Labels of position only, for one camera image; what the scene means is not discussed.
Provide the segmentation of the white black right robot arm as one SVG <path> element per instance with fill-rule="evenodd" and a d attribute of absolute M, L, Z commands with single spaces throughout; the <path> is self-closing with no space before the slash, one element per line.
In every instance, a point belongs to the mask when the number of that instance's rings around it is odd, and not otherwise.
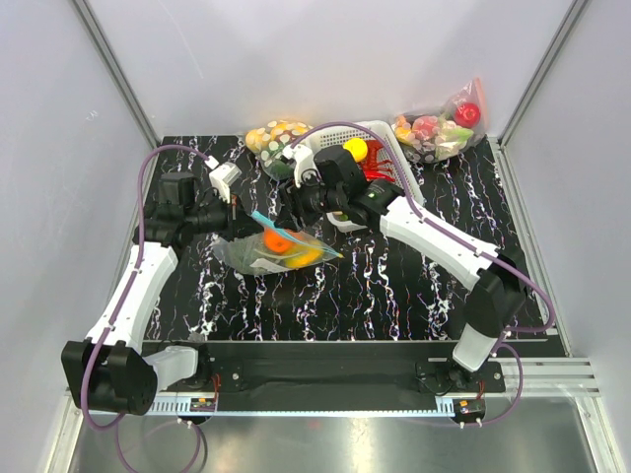
<path fill-rule="evenodd" d="M 468 289 L 464 327 L 447 368 L 448 379 L 463 391 L 479 383 L 482 365 L 526 300 L 526 284 L 516 274 L 525 267 L 523 253 L 503 253 L 459 231 L 419 206 L 393 182 L 367 180 L 351 153 L 340 145 L 318 152 L 303 145 L 288 146 L 282 158 L 294 176 L 281 187 L 277 226 L 298 231 L 326 214 L 340 212 L 359 228 L 415 249 Z"/>

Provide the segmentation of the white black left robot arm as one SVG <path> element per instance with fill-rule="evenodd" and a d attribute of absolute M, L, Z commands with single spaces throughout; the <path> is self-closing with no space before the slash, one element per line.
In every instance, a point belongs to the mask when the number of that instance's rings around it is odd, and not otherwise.
<path fill-rule="evenodd" d="M 158 392 L 179 381 L 193 390 L 211 382 L 213 367 L 196 348 L 169 345 L 143 356 L 142 346 L 161 291 L 193 239 L 233 239 L 258 230 L 231 191 L 240 174 L 234 165 L 218 166 L 201 194 L 190 172 L 160 177 L 158 197 L 143 207 L 130 260 L 104 313 L 84 340 L 67 342 L 61 353 L 68 387 L 84 413 L 141 416 Z"/>

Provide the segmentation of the clear blue-zip food bag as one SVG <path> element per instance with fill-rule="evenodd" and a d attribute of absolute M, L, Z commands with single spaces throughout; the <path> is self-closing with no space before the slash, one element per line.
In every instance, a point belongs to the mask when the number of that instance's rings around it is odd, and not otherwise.
<path fill-rule="evenodd" d="M 299 270 L 342 258 L 343 255 L 310 234 L 277 228 L 258 211 L 253 235 L 211 243 L 213 255 L 242 275 L 264 276 Z"/>

